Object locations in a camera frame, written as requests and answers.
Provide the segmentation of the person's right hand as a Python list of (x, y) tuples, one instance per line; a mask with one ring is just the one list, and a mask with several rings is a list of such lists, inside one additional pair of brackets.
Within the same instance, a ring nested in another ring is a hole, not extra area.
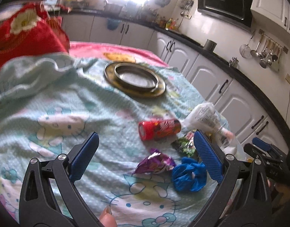
[(280, 194), (279, 199), (277, 200), (278, 205), (284, 205), (286, 202), (290, 200), (290, 187), (274, 182), (272, 180), (267, 180), (269, 187), (274, 186), (276, 191)]

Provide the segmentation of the person's left hand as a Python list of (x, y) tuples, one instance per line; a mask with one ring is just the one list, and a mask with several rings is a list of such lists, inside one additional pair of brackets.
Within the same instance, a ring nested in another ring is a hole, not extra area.
[(107, 206), (100, 214), (99, 221), (104, 227), (117, 227), (116, 220), (112, 215), (111, 208)]

